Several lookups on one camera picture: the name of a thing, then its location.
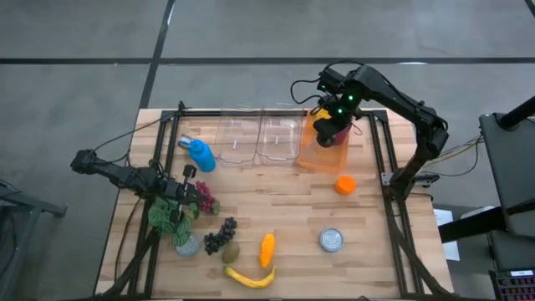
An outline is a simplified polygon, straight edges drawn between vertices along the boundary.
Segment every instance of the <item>green leaves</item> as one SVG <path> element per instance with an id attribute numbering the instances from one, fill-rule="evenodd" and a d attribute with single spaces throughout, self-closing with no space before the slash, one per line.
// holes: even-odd
<path id="1" fill-rule="evenodd" d="M 176 225 L 174 222 L 166 221 L 161 224 L 161 231 L 167 232 L 167 233 L 174 233 L 176 232 Z"/>
<path id="2" fill-rule="evenodd" d="M 167 200 L 167 203 L 169 204 L 169 209 L 175 210 L 178 208 L 178 202 L 173 200 Z"/>
<path id="3" fill-rule="evenodd" d="M 199 218 L 199 207 L 197 207 L 197 204 L 196 203 L 191 203 L 190 204 L 190 209 L 191 209 L 191 212 L 193 212 L 193 219 L 197 219 Z"/>
<path id="4" fill-rule="evenodd" d="M 176 235 L 180 236 L 180 235 L 188 232 L 191 229 L 191 224 L 192 223 L 193 223 L 193 219 L 189 215 L 184 214 L 183 217 L 182 217 L 182 220 L 180 221 L 180 223 L 176 227 Z"/>
<path id="5" fill-rule="evenodd" d="M 211 206 L 211 212 L 213 214 L 219 214 L 220 210 L 221 210 L 221 203 L 219 201 L 215 201 L 213 205 Z"/>
<path id="6" fill-rule="evenodd" d="M 187 242 L 187 239 L 188 239 L 188 233 L 182 233 L 181 235 L 175 235 L 175 237 L 173 237 L 173 244 L 175 245 L 175 247 L 182 247 L 186 244 Z"/>
<path id="7" fill-rule="evenodd" d="M 162 199 L 162 198 L 160 198 L 160 197 L 156 197 L 156 199 L 155 199 L 155 205 L 156 205 L 158 208 L 162 209 L 162 210 L 167 210 L 167 209 L 169 209 L 169 203 L 167 203 L 166 200 L 164 200 L 164 199 Z"/>
<path id="8" fill-rule="evenodd" d="M 152 205 L 149 209 L 149 224 L 152 227 L 159 227 L 164 221 L 169 221 L 167 212 L 156 204 Z"/>

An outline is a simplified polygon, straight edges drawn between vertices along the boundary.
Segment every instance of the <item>clear plastic bin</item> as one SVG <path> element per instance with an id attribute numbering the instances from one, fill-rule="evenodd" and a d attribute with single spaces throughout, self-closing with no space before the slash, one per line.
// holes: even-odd
<path id="1" fill-rule="evenodd" d="M 262 110 L 222 110 L 213 155 L 227 167 L 252 166 L 258 144 Z"/>
<path id="2" fill-rule="evenodd" d="M 304 110 L 264 110 L 257 154 L 265 165 L 293 165 L 299 157 Z"/>

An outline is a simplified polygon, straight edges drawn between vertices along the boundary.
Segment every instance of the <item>white paper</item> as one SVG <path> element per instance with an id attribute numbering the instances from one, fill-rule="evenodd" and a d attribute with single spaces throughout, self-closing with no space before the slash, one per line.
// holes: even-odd
<path id="1" fill-rule="evenodd" d="M 435 212 L 436 225 L 441 226 L 448 222 L 453 222 L 453 214 L 451 211 L 433 209 Z M 442 244 L 444 249 L 444 254 L 446 255 L 447 260 L 460 261 L 459 257 L 459 248 L 457 247 L 457 242 L 447 242 Z"/>

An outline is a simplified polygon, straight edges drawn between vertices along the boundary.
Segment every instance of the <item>orange container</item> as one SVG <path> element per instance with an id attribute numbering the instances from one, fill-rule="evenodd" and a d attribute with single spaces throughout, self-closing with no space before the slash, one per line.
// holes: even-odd
<path id="1" fill-rule="evenodd" d="M 316 130 L 313 127 L 315 120 L 319 118 L 330 118 L 327 112 L 321 110 L 316 115 L 307 113 L 307 120 L 301 138 L 301 154 L 298 164 L 311 171 L 321 171 L 327 173 L 340 173 L 345 168 L 348 156 L 349 135 L 339 145 L 322 147 L 316 141 Z"/>

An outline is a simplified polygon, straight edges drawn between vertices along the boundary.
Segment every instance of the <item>yellow banana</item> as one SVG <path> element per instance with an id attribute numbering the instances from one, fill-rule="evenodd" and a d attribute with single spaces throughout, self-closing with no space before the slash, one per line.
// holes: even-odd
<path id="1" fill-rule="evenodd" d="M 225 274 L 228 277 L 238 281 L 239 283 L 245 285 L 248 288 L 265 288 L 269 284 L 271 284 L 273 282 L 273 280 L 275 280 L 275 267 L 274 266 L 273 266 L 273 269 L 271 270 L 270 274 L 267 275 L 262 280 L 249 279 L 249 278 L 241 275 L 240 273 L 236 272 L 233 268 L 230 268 L 230 267 L 225 267 L 224 270 L 225 270 Z"/>

